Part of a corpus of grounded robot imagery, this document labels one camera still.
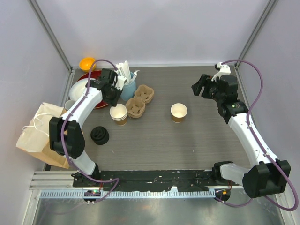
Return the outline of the brown paper cups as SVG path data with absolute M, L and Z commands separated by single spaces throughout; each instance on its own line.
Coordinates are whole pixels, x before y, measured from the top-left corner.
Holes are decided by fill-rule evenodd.
M 124 126 L 127 123 L 128 112 L 123 104 L 112 106 L 109 113 L 117 125 Z

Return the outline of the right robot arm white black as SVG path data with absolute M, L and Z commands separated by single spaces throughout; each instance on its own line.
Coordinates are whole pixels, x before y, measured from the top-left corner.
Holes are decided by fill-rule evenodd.
M 238 81 L 233 75 L 223 75 L 216 81 L 203 74 L 192 85 L 193 94 L 205 99 L 213 99 L 225 123 L 234 131 L 250 162 L 250 168 L 237 166 L 232 161 L 215 163 L 212 181 L 223 185 L 228 180 L 244 187 L 250 198 L 284 192 L 291 167 L 286 160 L 279 160 L 260 136 L 252 118 L 247 115 L 248 108 L 238 99 Z

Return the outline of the brown paper cup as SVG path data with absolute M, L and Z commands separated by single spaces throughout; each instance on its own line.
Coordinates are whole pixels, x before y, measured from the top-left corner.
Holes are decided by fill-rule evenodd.
M 170 109 L 172 120 L 175 123 L 181 123 L 187 115 L 188 109 L 182 103 L 175 103 Z

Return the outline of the black lid stack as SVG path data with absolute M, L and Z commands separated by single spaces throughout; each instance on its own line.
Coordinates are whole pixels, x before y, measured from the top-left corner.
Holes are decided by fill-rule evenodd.
M 109 141 L 109 133 L 105 127 L 98 126 L 90 133 L 92 141 L 97 145 L 104 145 Z

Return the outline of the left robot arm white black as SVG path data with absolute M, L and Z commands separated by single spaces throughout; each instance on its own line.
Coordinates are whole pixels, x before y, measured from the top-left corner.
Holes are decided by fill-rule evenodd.
M 85 151 L 82 126 L 101 101 L 111 106 L 117 105 L 126 81 L 125 76 L 103 69 L 99 78 L 88 78 L 86 91 L 66 113 L 49 121 L 50 149 L 65 156 L 68 163 L 84 176 L 83 181 L 89 187 L 99 183 L 100 171 Z

